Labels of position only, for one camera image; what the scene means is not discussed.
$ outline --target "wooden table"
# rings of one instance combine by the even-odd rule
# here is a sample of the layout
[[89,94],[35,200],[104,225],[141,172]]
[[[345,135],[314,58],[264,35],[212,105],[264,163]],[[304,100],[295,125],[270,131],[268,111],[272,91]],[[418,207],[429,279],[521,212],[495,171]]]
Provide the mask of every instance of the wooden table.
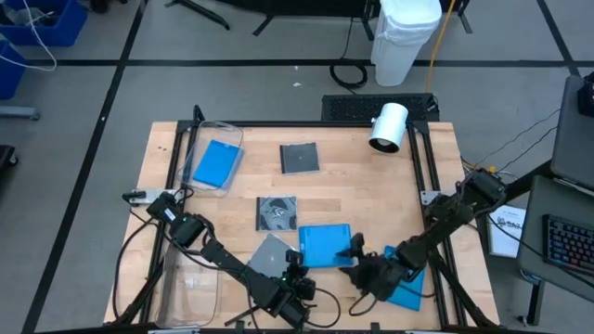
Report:
[[[451,123],[430,123],[430,129],[441,185],[444,190],[453,189],[454,183],[464,177],[453,126]],[[153,123],[138,180],[139,188],[163,188],[165,185],[174,131],[174,122]],[[365,234],[366,251],[383,252],[385,245],[397,245],[401,240],[422,232],[418,190],[406,135],[400,152],[380,154],[368,145],[368,128],[254,127],[244,128],[243,131],[246,153],[229,193],[220,199],[197,194],[187,201],[186,210],[199,212],[211,220],[217,238],[244,263],[265,237],[264,233],[254,229],[255,199],[262,196],[295,195],[298,225],[350,224],[352,233]],[[317,142],[320,173],[282,175],[278,146],[313,141]],[[431,189],[420,135],[418,142],[426,187]],[[186,146],[186,143],[182,144],[182,154]],[[137,208],[136,212],[148,218],[144,207]],[[126,237],[140,224],[131,216]],[[299,246],[296,232],[279,235],[293,247]],[[154,237],[154,229],[147,228],[131,242],[123,256],[118,289],[120,312],[145,282]],[[486,316],[498,323],[478,234],[469,226],[463,226],[451,236],[451,240],[460,283]],[[186,272],[202,271],[188,262],[180,262],[179,266],[179,270]],[[215,282],[215,273],[204,273],[203,276],[205,285]],[[433,298],[422,300],[420,312],[379,302],[367,315],[351,317],[347,310],[358,298],[359,292],[345,274],[329,268],[310,270],[309,276],[318,287],[328,289],[339,298],[342,317],[334,327],[336,329],[369,329],[371,322],[379,322],[382,329],[439,328]],[[220,313],[210,324],[211,328],[222,328],[225,321],[248,308],[245,288],[229,275],[222,274],[220,279]],[[200,321],[208,319],[213,309],[213,292],[200,292],[197,289],[200,282],[177,283],[174,293],[181,297],[181,302],[172,306],[175,316],[179,319],[198,317]],[[455,324],[451,292],[445,281],[444,287],[449,321]],[[433,292],[429,272],[425,275],[423,292]],[[153,313],[159,308],[160,293],[161,286],[158,286],[151,308]],[[361,310],[367,307],[366,302],[370,299],[359,305]],[[335,318],[336,305],[328,296],[318,293],[314,303],[318,307],[312,311],[310,320],[327,324]],[[280,317],[272,318],[264,312],[257,312],[256,317],[260,328],[288,327]],[[105,320],[112,319],[109,306]],[[250,323],[249,317],[246,318],[248,328],[252,328]]]

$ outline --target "blue plastic box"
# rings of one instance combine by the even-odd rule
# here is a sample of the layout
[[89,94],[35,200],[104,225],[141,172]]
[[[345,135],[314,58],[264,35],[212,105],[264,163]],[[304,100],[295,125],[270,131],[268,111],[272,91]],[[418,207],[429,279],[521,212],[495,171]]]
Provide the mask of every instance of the blue plastic box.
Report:
[[[6,0],[5,5],[19,10],[25,5],[22,0]],[[86,21],[86,11],[76,0],[28,0],[29,8],[38,7],[45,13],[59,14],[56,25],[35,26],[39,37],[47,46],[72,46]],[[13,45],[39,45],[30,26],[0,25],[2,33]]]
[[[0,41],[0,55],[4,58],[27,64],[25,60],[7,41]],[[25,68],[0,59],[0,99],[9,99],[15,95]]]

